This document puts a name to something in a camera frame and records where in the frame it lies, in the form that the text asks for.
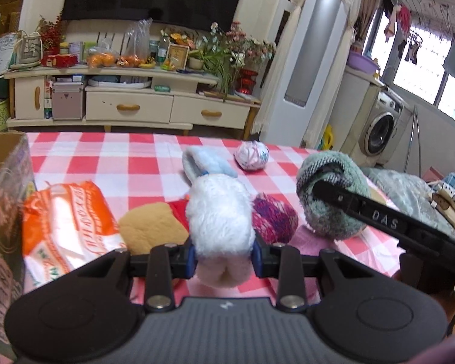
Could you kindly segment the purple knitted ball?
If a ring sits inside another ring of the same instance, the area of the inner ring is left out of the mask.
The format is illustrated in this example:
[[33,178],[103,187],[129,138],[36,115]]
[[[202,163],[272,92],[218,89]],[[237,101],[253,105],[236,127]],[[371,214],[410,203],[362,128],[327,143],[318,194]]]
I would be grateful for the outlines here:
[[259,193],[253,200],[252,224],[267,244],[288,244],[298,228],[298,213],[292,205]]

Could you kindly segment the brown bear red strawberry hat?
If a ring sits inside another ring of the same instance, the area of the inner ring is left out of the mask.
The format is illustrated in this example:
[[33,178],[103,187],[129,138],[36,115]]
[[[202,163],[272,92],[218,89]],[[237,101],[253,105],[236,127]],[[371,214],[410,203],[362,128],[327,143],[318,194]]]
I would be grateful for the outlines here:
[[167,243],[183,244],[189,237],[187,199],[141,205],[118,221],[119,233],[132,255],[149,254]]

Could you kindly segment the teal fuzzy sock roll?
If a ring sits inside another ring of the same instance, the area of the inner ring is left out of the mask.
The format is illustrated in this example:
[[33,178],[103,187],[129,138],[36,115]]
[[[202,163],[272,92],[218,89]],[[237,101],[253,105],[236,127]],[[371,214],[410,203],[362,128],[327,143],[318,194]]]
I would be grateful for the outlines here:
[[342,210],[352,193],[371,196],[365,175],[348,155],[332,150],[309,154],[298,170],[296,191],[316,235],[343,241],[365,227]]

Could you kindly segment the white fluffy plush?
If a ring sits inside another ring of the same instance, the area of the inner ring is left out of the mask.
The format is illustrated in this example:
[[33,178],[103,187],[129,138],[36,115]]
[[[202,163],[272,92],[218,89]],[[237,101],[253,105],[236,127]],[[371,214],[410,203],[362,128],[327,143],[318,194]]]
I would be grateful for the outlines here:
[[255,242],[252,199],[238,179],[207,174],[192,183],[186,206],[197,277],[213,288],[234,288],[251,276]]

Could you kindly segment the light blue plush bunny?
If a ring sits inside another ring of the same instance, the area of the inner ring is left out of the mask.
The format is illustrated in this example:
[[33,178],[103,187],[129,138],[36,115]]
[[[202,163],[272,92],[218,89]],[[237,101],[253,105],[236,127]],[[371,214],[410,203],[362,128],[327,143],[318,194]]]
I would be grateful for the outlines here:
[[227,190],[240,185],[238,173],[215,150],[189,146],[181,157],[184,174],[192,189]]

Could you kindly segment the floral socks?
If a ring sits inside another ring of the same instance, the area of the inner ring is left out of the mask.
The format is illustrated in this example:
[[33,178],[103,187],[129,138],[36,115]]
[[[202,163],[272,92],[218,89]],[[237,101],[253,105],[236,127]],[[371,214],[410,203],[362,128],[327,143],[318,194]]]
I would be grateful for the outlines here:
[[269,161],[269,149],[259,141],[242,142],[234,152],[234,159],[242,170],[258,171]]

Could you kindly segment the red checkered tablecloth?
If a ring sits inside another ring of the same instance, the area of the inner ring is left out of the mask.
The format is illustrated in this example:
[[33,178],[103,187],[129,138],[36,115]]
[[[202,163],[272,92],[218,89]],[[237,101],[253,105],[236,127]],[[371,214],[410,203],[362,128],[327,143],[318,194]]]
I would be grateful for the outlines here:
[[[304,214],[296,195],[296,174],[312,151],[288,146],[268,145],[269,161],[264,169],[246,173],[234,162],[239,140],[172,136],[161,134],[101,132],[29,132],[30,154],[38,190],[47,184],[93,181],[102,191],[117,220],[137,206],[174,201],[183,197],[189,185],[183,173],[181,156],[188,146],[206,146],[227,160],[238,171],[239,180],[253,196],[258,192],[273,195]],[[367,227],[339,250],[379,272],[392,276],[399,268],[397,241]],[[238,288],[215,289],[197,278],[181,281],[175,287],[177,303],[196,297],[270,297],[275,293],[269,281],[255,278]]]

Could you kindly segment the orange white tissue pack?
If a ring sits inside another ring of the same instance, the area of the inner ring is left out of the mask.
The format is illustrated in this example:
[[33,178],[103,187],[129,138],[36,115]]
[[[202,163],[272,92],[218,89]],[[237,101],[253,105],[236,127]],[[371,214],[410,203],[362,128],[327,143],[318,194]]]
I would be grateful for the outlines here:
[[90,181],[54,184],[29,196],[22,237],[34,287],[126,247],[102,192]]

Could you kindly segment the red vase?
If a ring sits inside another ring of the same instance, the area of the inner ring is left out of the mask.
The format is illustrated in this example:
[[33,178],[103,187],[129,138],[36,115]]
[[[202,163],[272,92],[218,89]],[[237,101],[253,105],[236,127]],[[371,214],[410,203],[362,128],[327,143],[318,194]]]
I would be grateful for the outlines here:
[[236,92],[244,95],[251,95],[256,84],[258,72],[250,69],[240,69],[238,72],[238,81]]

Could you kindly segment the cream TV cabinet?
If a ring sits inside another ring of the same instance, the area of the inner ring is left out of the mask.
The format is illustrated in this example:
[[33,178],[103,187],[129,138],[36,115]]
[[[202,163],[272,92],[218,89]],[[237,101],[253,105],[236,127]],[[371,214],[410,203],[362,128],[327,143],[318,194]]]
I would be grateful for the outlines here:
[[[47,117],[52,100],[51,82],[59,77],[116,77],[124,84],[86,85],[78,113]],[[178,73],[160,68],[95,68],[78,65],[67,69],[38,67],[7,72],[9,81],[9,128],[45,126],[114,126],[181,130],[214,126],[240,130],[249,137],[260,108],[257,99],[229,100],[209,92],[217,77],[201,73]]]

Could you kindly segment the white standing air conditioner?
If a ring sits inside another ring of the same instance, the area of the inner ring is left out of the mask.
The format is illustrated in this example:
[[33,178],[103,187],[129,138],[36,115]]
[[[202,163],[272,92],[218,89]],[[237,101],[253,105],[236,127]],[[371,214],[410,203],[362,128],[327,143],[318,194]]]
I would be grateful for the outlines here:
[[361,0],[290,0],[261,91],[255,130],[266,144],[314,147],[339,88]]

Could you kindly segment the pink storage box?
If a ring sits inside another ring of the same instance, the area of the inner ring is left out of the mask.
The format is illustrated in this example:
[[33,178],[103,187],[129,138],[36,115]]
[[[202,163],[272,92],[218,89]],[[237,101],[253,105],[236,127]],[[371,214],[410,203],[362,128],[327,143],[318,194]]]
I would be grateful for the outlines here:
[[52,117],[54,120],[81,120],[85,111],[84,83],[52,83]]

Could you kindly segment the purple basin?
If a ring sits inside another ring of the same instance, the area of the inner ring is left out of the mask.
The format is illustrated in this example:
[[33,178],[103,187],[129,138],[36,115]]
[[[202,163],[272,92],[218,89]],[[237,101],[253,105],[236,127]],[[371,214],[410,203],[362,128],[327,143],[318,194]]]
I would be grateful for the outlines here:
[[347,65],[352,69],[364,72],[368,75],[374,75],[377,71],[380,70],[379,65],[360,53],[350,51],[347,61]]

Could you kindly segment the potted flower plant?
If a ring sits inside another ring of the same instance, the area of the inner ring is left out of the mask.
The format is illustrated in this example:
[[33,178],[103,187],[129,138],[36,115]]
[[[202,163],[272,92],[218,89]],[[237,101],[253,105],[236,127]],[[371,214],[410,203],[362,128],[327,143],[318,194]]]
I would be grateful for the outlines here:
[[277,49],[275,42],[248,35],[240,22],[232,22],[226,31],[213,22],[209,33],[202,35],[195,46],[197,58],[204,62],[203,69],[218,78],[217,88],[222,95],[230,93],[241,69],[262,66]]

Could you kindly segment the bag of oranges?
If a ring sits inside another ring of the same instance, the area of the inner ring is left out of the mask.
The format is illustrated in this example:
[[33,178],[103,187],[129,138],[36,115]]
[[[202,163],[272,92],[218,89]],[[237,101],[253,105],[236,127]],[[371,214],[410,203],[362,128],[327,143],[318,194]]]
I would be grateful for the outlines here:
[[87,58],[89,68],[112,67],[116,65],[116,61],[117,56],[110,52],[93,53]]

